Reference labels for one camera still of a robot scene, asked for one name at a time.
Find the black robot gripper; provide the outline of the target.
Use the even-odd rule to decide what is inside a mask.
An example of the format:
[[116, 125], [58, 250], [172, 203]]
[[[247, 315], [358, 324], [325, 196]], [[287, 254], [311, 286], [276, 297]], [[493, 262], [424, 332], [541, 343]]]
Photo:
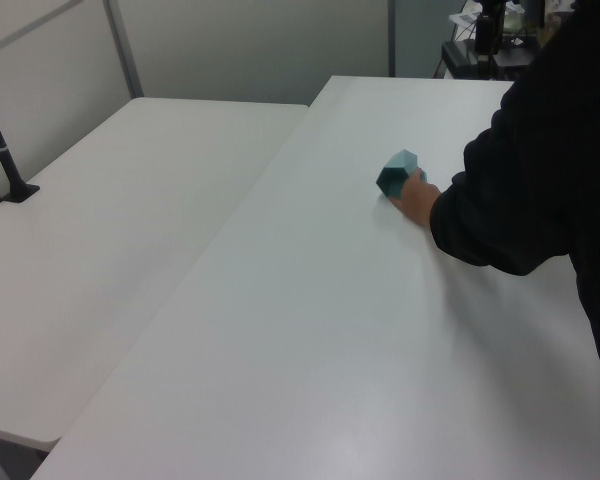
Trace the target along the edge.
[[504, 26], [504, 0], [479, 0], [482, 10], [478, 14], [475, 30], [475, 51], [478, 66], [493, 68], [495, 55], [501, 46]]

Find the person's bare hand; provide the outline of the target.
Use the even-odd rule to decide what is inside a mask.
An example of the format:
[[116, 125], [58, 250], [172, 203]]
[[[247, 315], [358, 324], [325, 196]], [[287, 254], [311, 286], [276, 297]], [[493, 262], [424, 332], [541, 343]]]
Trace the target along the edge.
[[389, 201], [404, 217], [429, 230], [431, 211], [440, 195], [439, 188], [425, 181], [423, 170], [417, 168], [404, 182], [401, 197], [390, 197]]

